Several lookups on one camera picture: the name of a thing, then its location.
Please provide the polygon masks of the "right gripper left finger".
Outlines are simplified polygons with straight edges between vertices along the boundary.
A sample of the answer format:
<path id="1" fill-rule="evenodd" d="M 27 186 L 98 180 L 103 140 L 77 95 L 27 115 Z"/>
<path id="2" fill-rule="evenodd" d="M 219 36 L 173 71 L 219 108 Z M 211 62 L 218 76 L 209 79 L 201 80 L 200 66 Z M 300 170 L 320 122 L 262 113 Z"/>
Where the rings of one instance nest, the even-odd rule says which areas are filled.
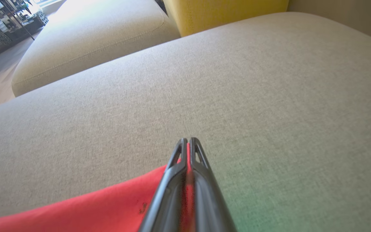
<path id="1" fill-rule="evenodd" d="M 148 205 L 139 232 L 179 232 L 187 173 L 187 139 L 181 138 Z"/>

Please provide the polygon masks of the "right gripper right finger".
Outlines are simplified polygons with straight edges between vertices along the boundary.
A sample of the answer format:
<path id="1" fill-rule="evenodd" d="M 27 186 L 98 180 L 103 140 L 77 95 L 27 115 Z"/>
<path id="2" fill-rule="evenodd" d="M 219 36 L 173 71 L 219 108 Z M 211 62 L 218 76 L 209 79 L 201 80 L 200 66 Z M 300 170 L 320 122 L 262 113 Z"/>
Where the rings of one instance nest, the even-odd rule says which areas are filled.
<path id="1" fill-rule="evenodd" d="M 212 168 L 197 138 L 190 138 L 195 232 L 237 232 Z"/>

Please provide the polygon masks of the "red and white t-shirt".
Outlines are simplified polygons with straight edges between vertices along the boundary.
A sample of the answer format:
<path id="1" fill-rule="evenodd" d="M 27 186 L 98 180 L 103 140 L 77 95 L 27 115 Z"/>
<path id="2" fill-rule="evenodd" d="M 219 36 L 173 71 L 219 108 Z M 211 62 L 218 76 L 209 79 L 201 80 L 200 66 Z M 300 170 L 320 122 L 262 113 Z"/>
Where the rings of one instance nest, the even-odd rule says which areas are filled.
<path id="1" fill-rule="evenodd" d="M 166 166 L 107 188 L 0 217 L 0 232 L 138 232 Z"/>

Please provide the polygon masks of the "grey sofa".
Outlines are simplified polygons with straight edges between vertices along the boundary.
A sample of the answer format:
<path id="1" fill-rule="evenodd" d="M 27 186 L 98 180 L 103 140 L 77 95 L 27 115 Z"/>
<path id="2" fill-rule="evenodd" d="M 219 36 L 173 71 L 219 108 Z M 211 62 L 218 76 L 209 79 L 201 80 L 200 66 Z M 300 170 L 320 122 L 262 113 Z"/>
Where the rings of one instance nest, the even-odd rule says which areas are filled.
<path id="1" fill-rule="evenodd" d="M 371 37 L 300 12 L 169 41 L 0 105 L 0 217 L 198 138 L 240 232 L 371 232 Z"/>

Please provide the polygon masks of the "smaller grey sofa seat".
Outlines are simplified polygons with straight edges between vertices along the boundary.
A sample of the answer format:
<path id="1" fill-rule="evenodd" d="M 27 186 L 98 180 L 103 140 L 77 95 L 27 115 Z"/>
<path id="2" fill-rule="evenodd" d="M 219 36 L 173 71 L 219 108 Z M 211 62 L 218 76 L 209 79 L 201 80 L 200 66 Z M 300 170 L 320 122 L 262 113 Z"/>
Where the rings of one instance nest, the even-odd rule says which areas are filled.
<path id="1" fill-rule="evenodd" d="M 66 0 L 16 67 L 13 94 L 180 36 L 156 0 Z"/>

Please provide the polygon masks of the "large yellow sofa back cushion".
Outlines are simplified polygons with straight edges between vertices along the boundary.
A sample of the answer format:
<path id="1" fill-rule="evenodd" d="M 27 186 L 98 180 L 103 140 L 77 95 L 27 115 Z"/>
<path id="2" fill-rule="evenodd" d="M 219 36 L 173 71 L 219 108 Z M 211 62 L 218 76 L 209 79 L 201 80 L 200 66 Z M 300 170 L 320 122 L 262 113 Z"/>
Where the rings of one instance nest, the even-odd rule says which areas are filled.
<path id="1" fill-rule="evenodd" d="M 182 37 L 261 15 L 286 12 L 290 0 L 163 0 Z"/>

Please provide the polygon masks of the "beige sofa back cushion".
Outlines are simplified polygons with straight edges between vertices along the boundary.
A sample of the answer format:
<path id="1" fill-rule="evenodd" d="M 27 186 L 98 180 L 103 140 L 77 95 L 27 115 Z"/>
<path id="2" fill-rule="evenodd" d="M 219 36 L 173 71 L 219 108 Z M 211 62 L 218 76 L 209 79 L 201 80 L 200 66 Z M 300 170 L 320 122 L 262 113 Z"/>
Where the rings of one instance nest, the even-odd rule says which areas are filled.
<path id="1" fill-rule="evenodd" d="M 371 0 L 290 0 L 288 11 L 322 16 L 371 36 Z"/>

